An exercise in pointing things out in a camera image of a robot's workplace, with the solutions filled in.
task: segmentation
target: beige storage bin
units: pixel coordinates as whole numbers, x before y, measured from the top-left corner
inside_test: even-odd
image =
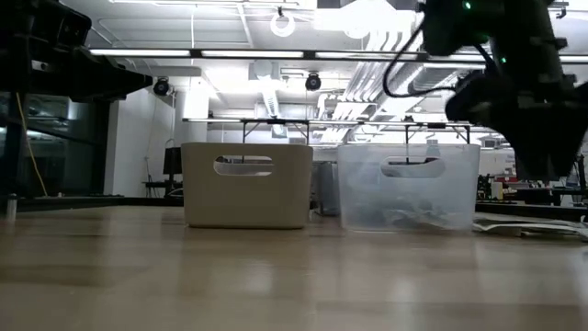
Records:
[[[218,162],[269,157],[271,165]],[[288,144],[184,143],[184,211],[194,227],[299,229],[309,219],[312,148]]]

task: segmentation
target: yellow cable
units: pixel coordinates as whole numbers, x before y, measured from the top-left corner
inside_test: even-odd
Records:
[[[22,130],[25,131],[25,140],[27,141],[28,152],[30,153],[30,159],[33,161],[33,167],[35,168],[35,172],[37,173],[37,178],[39,179],[40,185],[43,188],[43,193],[45,197],[48,197],[47,189],[45,189],[45,183],[43,182],[43,178],[40,176],[39,168],[37,167],[37,161],[35,160],[35,155],[33,154],[33,149],[30,148],[30,141],[28,140],[27,135],[27,122],[25,121],[25,113],[22,111],[22,104],[20,103],[20,94],[17,92],[17,103],[18,103],[18,111],[20,111],[20,119],[22,120]]]

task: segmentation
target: clear plastic bin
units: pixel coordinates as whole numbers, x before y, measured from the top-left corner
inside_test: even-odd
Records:
[[[342,222],[356,231],[468,230],[478,145],[345,145],[338,148]]]

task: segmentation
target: desk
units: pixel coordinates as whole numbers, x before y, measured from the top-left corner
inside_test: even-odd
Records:
[[[147,189],[147,198],[152,198],[154,192],[155,192],[154,195],[156,196],[157,195],[156,190],[158,188],[165,188],[165,195],[168,195],[169,192],[171,192],[172,190],[174,190],[176,188],[184,188],[183,182],[174,182],[172,185],[170,185],[169,181],[143,182],[143,184],[145,185],[145,188]]]

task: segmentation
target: security camera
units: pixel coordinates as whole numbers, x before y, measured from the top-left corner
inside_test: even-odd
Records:
[[[157,83],[153,86],[153,92],[159,97],[171,96],[174,91],[174,86],[169,84],[169,77],[157,78]]]
[[[317,91],[319,89],[321,89],[321,78],[319,78],[319,74],[310,73],[309,77],[306,79],[306,90]]]

